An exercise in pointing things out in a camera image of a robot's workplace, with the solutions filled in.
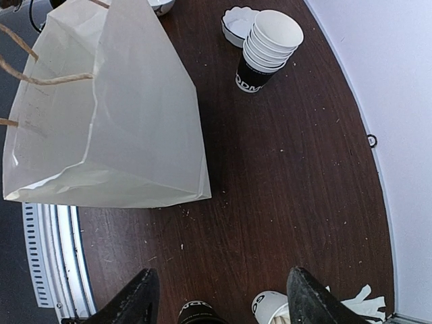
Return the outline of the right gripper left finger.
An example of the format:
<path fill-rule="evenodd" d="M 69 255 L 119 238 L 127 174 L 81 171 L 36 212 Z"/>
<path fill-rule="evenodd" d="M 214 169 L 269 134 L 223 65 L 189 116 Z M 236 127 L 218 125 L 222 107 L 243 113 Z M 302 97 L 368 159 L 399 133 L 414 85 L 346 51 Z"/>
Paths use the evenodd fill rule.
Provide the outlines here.
<path fill-rule="evenodd" d="M 157 271 L 143 269 L 104 308 L 82 323 L 156 323 L 159 298 Z"/>

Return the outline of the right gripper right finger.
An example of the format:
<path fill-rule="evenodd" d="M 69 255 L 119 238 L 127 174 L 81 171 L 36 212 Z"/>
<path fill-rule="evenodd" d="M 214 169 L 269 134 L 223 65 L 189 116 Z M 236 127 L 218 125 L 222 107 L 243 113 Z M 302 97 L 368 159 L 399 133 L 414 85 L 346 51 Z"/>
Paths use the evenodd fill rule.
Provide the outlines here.
<path fill-rule="evenodd" d="M 292 323 L 366 323 L 360 315 L 339 302 L 306 269 L 290 269 L 286 284 Z"/>

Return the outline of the black paper coffee cup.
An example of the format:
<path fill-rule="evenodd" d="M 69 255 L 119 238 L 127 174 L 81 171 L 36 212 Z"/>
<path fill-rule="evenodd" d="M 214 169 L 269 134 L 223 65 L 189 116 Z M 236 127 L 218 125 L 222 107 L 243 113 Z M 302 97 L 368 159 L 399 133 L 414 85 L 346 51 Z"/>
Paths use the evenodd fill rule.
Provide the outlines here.
<path fill-rule="evenodd" d="M 178 324 L 193 323 L 220 323 L 220 318 L 210 304 L 193 300 L 185 303 L 180 310 Z"/>

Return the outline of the cream paper bag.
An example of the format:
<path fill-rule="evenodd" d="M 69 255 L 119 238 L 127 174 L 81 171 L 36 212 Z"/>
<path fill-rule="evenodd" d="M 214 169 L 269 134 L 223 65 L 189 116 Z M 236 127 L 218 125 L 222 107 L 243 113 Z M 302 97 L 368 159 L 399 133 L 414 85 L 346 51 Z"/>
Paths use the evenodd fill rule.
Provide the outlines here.
<path fill-rule="evenodd" d="M 161 208 L 211 197 L 196 87 L 147 1 L 66 1 L 29 46 L 6 126 L 3 197 Z"/>

